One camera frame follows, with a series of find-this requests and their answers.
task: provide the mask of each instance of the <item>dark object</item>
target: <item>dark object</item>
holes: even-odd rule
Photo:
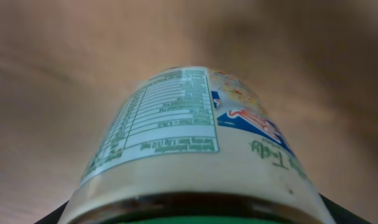
[[[337,205],[336,203],[332,202],[328,198],[324,197],[323,195],[320,195],[323,202],[325,203],[327,209],[330,211],[331,216],[334,218],[337,224],[341,223],[353,223],[353,224],[366,224],[369,223],[362,219],[361,217],[351,213],[350,211],[346,210],[345,208]],[[59,221],[59,218],[61,217],[66,204],[68,202],[61,205],[59,208],[57,208],[52,213],[48,214],[46,217],[42,218],[35,224],[56,224]]]

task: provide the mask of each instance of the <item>nutrition information table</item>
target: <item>nutrition information table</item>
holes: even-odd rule
[[[113,166],[160,154],[219,151],[207,69],[167,70],[131,95],[81,184]]]

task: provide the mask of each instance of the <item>brown surface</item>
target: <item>brown surface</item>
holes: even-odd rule
[[[177,65],[242,77],[318,190],[378,223],[378,1],[312,2],[0,0],[0,223],[68,200],[134,85]]]

